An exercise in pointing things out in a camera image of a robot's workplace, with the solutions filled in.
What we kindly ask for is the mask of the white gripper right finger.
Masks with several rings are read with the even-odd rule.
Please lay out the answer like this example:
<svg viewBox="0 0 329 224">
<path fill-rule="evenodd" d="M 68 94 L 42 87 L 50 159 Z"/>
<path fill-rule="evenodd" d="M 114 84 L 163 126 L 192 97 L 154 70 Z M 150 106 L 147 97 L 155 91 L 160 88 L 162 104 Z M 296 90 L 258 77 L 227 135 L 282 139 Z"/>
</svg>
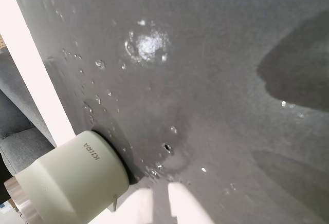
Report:
<svg viewBox="0 0 329 224">
<path fill-rule="evenodd" d="M 180 182 L 169 183 L 168 194 L 171 216 L 177 218 L 177 223 L 214 223 L 203 206 Z"/>
</svg>

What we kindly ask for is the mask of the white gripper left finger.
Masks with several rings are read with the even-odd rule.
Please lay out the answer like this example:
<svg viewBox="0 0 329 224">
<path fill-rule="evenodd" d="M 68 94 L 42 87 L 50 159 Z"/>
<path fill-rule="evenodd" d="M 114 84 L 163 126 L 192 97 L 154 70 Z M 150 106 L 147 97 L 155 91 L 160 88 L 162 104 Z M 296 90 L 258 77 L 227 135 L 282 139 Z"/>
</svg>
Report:
<svg viewBox="0 0 329 224">
<path fill-rule="evenodd" d="M 105 209 L 90 223 L 153 223 L 153 191 L 149 188 L 136 190 L 115 212 Z"/>
</svg>

